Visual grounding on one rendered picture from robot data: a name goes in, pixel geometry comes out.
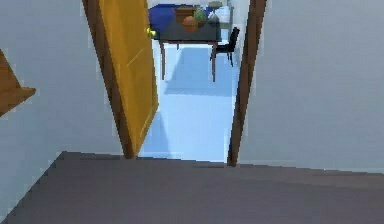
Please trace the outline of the black chair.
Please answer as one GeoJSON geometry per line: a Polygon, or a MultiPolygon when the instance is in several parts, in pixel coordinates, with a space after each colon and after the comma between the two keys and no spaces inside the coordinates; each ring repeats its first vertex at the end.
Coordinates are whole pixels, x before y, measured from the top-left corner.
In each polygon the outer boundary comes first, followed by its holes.
{"type": "Polygon", "coordinates": [[[227,55],[227,59],[230,61],[230,64],[233,64],[233,53],[235,51],[237,38],[240,33],[240,29],[238,27],[234,27],[227,44],[218,45],[211,53],[210,60],[213,60],[217,54],[225,53],[227,55]]]}

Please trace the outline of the dark table with brown legs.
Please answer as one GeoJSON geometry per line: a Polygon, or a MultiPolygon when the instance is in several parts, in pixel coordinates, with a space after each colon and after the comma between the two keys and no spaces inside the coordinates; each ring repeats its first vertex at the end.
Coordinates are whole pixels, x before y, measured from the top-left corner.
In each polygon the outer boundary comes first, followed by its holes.
{"type": "Polygon", "coordinates": [[[219,23],[205,24],[201,28],[197,28],[193,32],[187,31],[182,24],[178,24],[175,20],[164,28],[155,36],[155,40],[159,42],[161,52],[161,78],[165,79],[166,73],[166,54],[164,44],[207,44],[212,46],[211,65],[212,80],[216,80],[216,51],[218,43],[222,41],[221,28],[219,23]]]}

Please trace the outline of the yellow room door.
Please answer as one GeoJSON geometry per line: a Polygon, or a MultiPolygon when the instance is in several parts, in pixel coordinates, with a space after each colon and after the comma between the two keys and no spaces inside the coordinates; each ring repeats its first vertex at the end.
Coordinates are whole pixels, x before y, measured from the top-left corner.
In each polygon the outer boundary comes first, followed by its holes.
{"type": "Polygon", "coordinates": [[[110,55],[128,131],[128,156],[137,156],[158,109],[146,0],[100,0],[110,55]]]}

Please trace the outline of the orange brown ball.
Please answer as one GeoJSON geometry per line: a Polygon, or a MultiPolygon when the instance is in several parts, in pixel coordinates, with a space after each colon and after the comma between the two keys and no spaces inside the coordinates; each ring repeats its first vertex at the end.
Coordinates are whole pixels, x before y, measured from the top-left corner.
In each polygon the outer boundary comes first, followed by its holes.
{"type": "Polygon", "coordinates": [[[188,16],[183,20],[183,27],[188,32],[194,32],[198,29],[198,21],[193,16],[188,16]]]}

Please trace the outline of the green house plant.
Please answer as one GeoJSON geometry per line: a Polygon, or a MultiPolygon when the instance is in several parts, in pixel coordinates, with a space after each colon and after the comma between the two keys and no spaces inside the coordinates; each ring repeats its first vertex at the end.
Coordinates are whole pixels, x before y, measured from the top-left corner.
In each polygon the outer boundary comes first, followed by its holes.
{"type": "Polygon", "coordinates": [[[198,22],[198,26],[199,27],[202,27],[205,25],[206,21],[207,21],[207,17],[206,17],[206,13],[203,9],[201,8],[198,8],[195,12],[194,12],[194,18],[196,19],[196,21],[198,22]]]}

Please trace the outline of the brown wooden box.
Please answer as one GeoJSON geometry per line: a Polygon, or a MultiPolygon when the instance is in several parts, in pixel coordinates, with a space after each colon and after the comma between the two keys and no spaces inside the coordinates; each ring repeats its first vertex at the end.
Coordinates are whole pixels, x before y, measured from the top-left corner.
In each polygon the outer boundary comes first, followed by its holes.
{"type": "Polygon", "coordinates": [[[193,16],[195,12],[194,7],[178,7],[174,9],[174,14],[177,23],[182,23],[186,17],[193,16]]]}

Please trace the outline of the brown wooden door frame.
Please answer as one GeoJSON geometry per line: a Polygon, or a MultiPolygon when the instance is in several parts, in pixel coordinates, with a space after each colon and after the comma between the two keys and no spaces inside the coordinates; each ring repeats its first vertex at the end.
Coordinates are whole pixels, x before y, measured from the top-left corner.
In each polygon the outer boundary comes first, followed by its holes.
{"type": "MultiPolygon", "coordinates": [[[[133,150],[129,128],[127,127],[127,119],[123,112],[122,91],[118,87],[117,77],[113,68],[99,0],[81,1],[92,36],[93,46],[95,47],[97,59],[100,64],[123,155],[125,159],[132,159],[135,158],[137,154],[133,150]]],[[[235,167],[238,161],[266,4],[267,0],[250,0],[231,138],[228,147],[228,166],[235,167]]]]}

